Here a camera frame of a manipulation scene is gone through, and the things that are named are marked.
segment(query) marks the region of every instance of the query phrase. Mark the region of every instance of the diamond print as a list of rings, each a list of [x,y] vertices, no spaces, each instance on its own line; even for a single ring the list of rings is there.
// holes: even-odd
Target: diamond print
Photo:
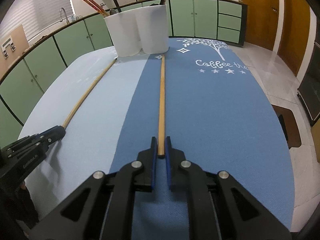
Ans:
[[[180,51],[180,52],[182,52],[182,53],[185,53],[185,52],[187,52],[187,51],[190,51],[190,49],[182,48],[182,49],[178,49],[177,51]]]

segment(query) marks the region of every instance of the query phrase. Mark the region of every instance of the table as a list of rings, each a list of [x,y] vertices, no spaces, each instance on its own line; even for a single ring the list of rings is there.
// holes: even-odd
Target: table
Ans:
[[[50,86],[20,138],[61,125],[95,77],[116,57],[113,47],[85,54]],[[284,134],[268,99],[223,42],[172,38],[166,52],[166,136],[205,171],[226,170],[287,228],[294,180]],[[44,217],[96,170],[118,171],[157,136],[161,55],[120,58],[71,120],[62,141],[27,178]],[[132,239],[188,239],[183,194],[166,185],[157,160],[153,193],[136,194]]]

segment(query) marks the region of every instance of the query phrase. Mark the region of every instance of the window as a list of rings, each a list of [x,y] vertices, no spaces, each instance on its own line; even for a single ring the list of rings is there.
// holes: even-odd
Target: window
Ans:
[[[23,25],[27,40],[60,21],[60,8],[73,15],[70,0],[15,0],[0,24],[0,39]]]

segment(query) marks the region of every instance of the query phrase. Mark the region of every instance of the brown countertop edge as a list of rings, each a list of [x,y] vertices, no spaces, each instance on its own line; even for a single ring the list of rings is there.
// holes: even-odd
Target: brown countertop edge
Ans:
[[[155,0],[142,0],[142,1],[137,1],[137,2],[132,2],[132,3],[128,3],[128,4],[125,4],[125,5],[122,5],[120,6],[120,8],[123,8],[123,7],[126,7],[126,6],[129,6],[129,5],[133,5],[133,4],[137,4],[137,3],[141,3],[141,2],[147,2],[147,1],[155,1]],[[233,1],[233,0],[220,0],[220,1],[226,1],[226,2],[231,2],[231,3],[236,3],[236,4],[240,4],[240,5],[246,5],[242,2],[237,2],[237,1]],[[44,41],[46,41],[47,39],[51,38],[52,36],[54,36],[55,34],[57,34],[58,32],[70,27],[71,25],[73,24],[76,24],[80,21],[83,21],[87,18],[90,18],[92,16],[95,16],[95,15],[98,15],[99,13],[93,13],[93,14],[90,14],[90,15],[87,15],[85,17],[82,17],[81,19],[79,20],[76,20],[75,22],[71,22],[70,24],[68,25],[64,25],[62,27],[60,27],[59,29],[55,30],[54,32],[50,33],[49,35],[47,36],[44,36],[42,37],[39,41],[37,41],[34,45],[32,45],[31,47],[29,47],[27,50],[25,50],[25,52],[20,56],[18,57],[12,64],[11,66],[8,68],[8,70],[4,73],[4,75],[2,76],[2,78],[0,79],[0,85],[2,84],[2,82],[4,81],[4,79],[9,75],[9,73],[15,68],[15,66],[20,63],[20,61],[22,61],[24,59],[24,57],[26,55],[28,55],[31,51],[33,51],[36,47],[38,47],[41,43],[43,43]]]

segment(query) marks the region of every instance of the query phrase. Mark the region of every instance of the tile floor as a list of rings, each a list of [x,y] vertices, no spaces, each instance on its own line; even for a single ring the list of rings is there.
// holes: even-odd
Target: tile floor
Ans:
[[[320,164],[307,115],[297,97],[300,82],[274,52],[250,43],[232,50],[248,66],[270,103],[292,110],[299,128],[302,145],[291,148],[295,201],[292,232],[298,232],[308,221],[320,201]]]

